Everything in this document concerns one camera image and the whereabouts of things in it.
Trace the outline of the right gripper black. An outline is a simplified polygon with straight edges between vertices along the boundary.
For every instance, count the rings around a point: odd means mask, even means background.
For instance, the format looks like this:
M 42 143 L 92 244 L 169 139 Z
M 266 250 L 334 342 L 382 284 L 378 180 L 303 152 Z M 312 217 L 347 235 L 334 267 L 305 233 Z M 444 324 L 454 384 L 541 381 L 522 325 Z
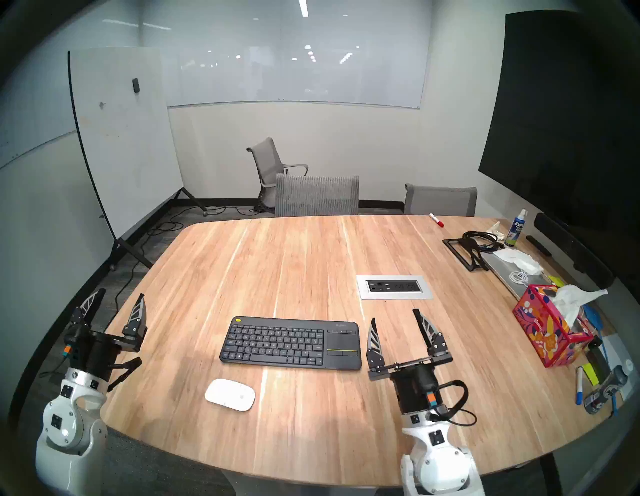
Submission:
M 413 315 L 418 329 L 427 345 L 428 357 L 402 363 L 385 364 L 380 344 L 380 336 L 376 327 L 376 319 L 370 320 L 367 334 L 366 359 L 371 381 L 389 378 L 395 388 L 395 393 L 402 414 L 437 410 L 443 413 L 442 395 L 435 367 L 448 364 L 453 357 L 448 353 L 448 347 L 443 334 L 418 309 L 413 309 Z

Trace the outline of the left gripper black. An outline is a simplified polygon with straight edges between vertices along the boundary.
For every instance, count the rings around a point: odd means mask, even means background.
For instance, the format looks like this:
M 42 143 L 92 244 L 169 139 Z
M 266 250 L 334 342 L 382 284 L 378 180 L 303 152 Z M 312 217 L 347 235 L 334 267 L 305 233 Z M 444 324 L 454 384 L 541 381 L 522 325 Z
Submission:
M 116 359 L 122 351 L 140 352 L 147 332 L 144 294 L 137 297 L 122 330 L 123 336 L 91 331 L 105 293 L 106 289 L 97 289 L 73 309 L 64 337 L 70 367 L 92 376 L 89 387 L 102 393 L 111 392 L 142 365 L 140 357 L 123 363 L 116 363 Z

